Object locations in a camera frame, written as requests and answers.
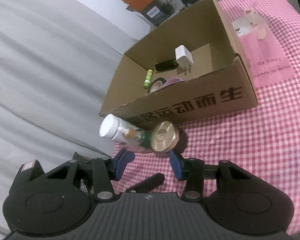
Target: white power adapter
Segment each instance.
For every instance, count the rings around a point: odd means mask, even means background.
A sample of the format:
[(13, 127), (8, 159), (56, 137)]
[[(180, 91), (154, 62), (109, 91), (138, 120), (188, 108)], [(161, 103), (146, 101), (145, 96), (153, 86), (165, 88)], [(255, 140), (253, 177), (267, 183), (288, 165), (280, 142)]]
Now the white power adapter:
[(191, 52), (183, 45), (176, 48), (176, 61), (185, 70), (193, 65)]

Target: white pill bottle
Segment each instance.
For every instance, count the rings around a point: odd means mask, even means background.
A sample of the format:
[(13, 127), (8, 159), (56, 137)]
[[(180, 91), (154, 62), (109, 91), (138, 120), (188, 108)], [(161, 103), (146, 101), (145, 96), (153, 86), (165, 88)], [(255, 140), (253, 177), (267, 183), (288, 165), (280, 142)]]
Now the white pill bottle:
[(121, 119), (120, 117), (108, 114), (100, 125), (99, 136), (119, 143), (122, 148), (126, 148), (127, 150), (135, 152), (144, 151), (145, 148), (137, 145), (134, 139), (130, 139), (125, 136), (123, 131), (129, 128), (132, 128), (133, 130), (140, 130), (140, 128)]

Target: pink object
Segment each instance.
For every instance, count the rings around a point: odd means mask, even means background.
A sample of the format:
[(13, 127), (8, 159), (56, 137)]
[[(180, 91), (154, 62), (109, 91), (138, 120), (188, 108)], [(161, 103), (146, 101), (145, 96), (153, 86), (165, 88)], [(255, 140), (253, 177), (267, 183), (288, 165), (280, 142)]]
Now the pink object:
[(257, 25), (251, 33), (239, 39), (250, 63), (256, 87), (278, 83), (294, 76), (288, 58), (267, 23)]
[[(286, 0), (223, 0), (220, 5), (231, 21), (253, 6), (267, 19), (296, 74), (277, 85), (258, 88), (259, 106), (254, 109), (180, 125), (189, 137), (183, 156), (208, 164), (230, 160), (284, 191), (295, 207), (287, 231), (293, 234), (300, 231), (300, 15)], [(121, 181), (113, 182), (114, 189), (124, 191), (157, 172), (166, 179), (156, 192), (176, 191), (181, 195), (185, 182), (176, 180), (169, 158), (158, 153), (136, 153)], [(215, 189), (215, 181), (205, 181), (204, 195)]]
[(178, 77), (174, 77), (174, 78), (170, 78), (169, 80), (167, 80), (162, 88), (168, 86), (168, 85), (171, 85), (171, 84), (174, 84), (174, 83), (177, 83), (177, 82), (180, 82), (180, 81), (183, 81), (182, 78), (178, 78)]

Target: white bottle cap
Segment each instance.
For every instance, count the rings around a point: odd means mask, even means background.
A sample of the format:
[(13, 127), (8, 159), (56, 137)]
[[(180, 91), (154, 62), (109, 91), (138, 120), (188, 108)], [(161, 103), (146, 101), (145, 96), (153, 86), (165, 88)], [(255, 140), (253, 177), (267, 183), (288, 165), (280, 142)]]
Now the white bottle cap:
[(102, 121), (99, 129), (99, 136), (112, 139), (119, 127), (120, 118), (108, 114)]

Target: table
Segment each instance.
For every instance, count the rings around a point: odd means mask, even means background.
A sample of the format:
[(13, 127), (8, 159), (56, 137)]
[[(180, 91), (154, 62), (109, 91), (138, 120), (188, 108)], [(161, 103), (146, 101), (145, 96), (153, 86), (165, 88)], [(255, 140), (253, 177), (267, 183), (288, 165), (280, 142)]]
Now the table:
[[(253, 6), (265, 17), (284, 49), (296, 74), (291, 80), (256, 89), (259, 106), (202, 120), (180, 127), (188, 134), (185, 158), (200, 158), (207, 164), (227, 159), (282, 190), (292, 199), (294, 217), (288, 233), (300, 231), (300, 15), (286, 0), (222, 0), (231, 21)], [(136, 153), (116, 192), (161, 172), (164, 185), (155, 192), (178, 192), (185, 182), (175, 179), (167, 154)], [(216, 190), (215, 181), (205, 181), (204, 195)]]

